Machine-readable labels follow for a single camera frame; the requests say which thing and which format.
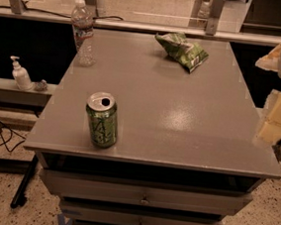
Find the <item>metal railing frame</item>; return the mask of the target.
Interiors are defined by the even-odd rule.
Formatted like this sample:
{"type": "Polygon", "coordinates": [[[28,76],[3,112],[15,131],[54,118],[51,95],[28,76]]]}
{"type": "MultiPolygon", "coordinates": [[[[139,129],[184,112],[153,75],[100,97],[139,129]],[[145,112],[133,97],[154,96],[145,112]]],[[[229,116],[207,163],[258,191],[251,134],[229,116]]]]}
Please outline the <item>metal railing frame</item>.
{"type": "MultiPolygon", "coordinates": [[[[70,22],[75,0],[0,0],[0,17],[70,22]]],[[[185,32],[206,40],[281,43],[281,0],[86,0],[95,26],[145,33],[185,32]]]]}

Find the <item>small crumpled foil object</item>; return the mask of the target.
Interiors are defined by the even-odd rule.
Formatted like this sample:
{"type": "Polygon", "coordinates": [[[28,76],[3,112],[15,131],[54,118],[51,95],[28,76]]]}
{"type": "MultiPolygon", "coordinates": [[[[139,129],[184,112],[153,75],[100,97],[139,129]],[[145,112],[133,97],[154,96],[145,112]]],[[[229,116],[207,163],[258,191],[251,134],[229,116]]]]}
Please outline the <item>small crumpled foil object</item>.
{"type": "Polygon", "coordinates": [[[38,92],[41,91],[46,91],[47,90],[47,81],[46,80],[41,80],[40,82],[35,82],[34,89],[38,92]]]}

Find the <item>black metal stand leg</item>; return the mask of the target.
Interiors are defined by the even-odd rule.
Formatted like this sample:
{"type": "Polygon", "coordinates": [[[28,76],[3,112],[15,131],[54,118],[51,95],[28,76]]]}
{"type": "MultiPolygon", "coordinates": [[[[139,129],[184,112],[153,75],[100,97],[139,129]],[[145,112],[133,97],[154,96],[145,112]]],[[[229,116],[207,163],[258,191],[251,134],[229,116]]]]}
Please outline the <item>black metal stand leg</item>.
{"type": "Polygon", "coordinates": [[[30,183],[30,180],[32,178],[32,176],[34,176],[34,174],[36,173],[36,166],[38,164],[38,159],[36,156],[34,156],[31,160],[31,162],[29,163],[27,172],[25,172],[24,177],[21,181],[21,184],[19,184],[19,187],[17,189],[16,194],[14,195],[10,207],[12,209],[17,208],[18,206],[24,206],[25,203],[27,202],[27,198],[26,198],[26,189],[28,184],[30,183]]]}

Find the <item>white pump dispenser bottle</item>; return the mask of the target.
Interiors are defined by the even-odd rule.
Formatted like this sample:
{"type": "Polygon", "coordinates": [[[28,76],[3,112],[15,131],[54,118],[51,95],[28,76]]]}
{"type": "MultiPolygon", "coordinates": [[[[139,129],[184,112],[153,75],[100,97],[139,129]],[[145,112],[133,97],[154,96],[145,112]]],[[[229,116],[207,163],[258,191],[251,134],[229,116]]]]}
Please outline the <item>white pump dispenser bottle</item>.
{"type": "Polygon", "coordinates": [[[12,75],[15,78],[15,82],[20,90],[29,90],[33,87],[32,81],[28,72],[22,66],[20,66],[17,56],[11,56],[13,70],[12,75]]]}

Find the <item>green chip bag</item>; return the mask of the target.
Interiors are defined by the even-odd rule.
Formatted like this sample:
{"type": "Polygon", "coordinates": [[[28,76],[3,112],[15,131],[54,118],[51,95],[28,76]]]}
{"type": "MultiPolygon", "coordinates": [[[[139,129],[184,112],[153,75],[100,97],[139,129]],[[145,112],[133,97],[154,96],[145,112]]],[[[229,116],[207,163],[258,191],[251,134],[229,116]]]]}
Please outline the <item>green chip bag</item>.
{"type": "Polygon", "coordinates": [[[189,73],[209,57],[199,44],[188,42],[185,33],[156,34],[154,37],[165,51],[189,73]]]}

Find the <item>green soda can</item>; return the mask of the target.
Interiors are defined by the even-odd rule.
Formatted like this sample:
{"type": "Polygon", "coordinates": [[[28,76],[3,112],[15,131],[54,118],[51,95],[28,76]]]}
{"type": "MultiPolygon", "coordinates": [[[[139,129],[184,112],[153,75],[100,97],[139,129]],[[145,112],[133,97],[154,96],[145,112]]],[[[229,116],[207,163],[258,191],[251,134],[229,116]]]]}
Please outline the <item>green soda can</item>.
{"type": "Polygon", "coordinates": [[[108,92],[96,92],[87,99],[90,139],[99,148],[112,147],[118,138],[117,102],[108,92]]]}

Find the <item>grey drawer cabinet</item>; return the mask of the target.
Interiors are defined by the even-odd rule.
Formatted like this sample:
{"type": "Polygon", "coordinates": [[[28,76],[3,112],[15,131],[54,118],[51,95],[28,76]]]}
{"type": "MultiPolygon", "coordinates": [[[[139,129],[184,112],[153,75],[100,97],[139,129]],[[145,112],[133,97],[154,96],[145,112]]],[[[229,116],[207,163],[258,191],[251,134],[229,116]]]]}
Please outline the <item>grey drawer cabinet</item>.
{"type": "Polygon", "coordinates": [[[226,42],[191,73],[152,35],[99,30],[96,63],[71,65],[26,148],[72,225],[223,225],[268,178],[281,176],[253,142],[257,111],[226,42]],[[117,102],[118,137],[90,139],[87,99],[117,102]]]}

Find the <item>low grey shelf ledge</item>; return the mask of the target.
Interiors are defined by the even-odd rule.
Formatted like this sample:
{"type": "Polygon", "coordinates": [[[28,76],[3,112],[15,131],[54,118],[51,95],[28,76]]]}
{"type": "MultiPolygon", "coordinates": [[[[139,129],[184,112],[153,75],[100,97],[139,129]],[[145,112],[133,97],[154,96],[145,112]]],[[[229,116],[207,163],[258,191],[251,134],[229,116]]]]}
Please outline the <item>low grey shelf ledge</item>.
{"type": "Polygon", "coordinates": [[[49,84],[46,91],[20,90],[14,79],[0,78],[0,102],[44,107],[55,92],[56,85],[49,84]]]}

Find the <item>clear plastic water bottle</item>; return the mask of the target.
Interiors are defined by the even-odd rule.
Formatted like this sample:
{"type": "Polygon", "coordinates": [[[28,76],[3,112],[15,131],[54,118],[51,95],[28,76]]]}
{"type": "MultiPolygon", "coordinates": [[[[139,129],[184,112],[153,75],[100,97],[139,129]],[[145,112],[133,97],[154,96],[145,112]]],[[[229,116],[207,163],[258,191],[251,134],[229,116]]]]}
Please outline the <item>clear plastic water bottle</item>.
{"type": "Polygon", "coordinates": [[[93,15],[87,8],[84,0],[76,0],[75,8],[71,13],[73,37],[77,49],[78,63],[82,66],[93,65],[96,60],[93,56],[93,15]]]}

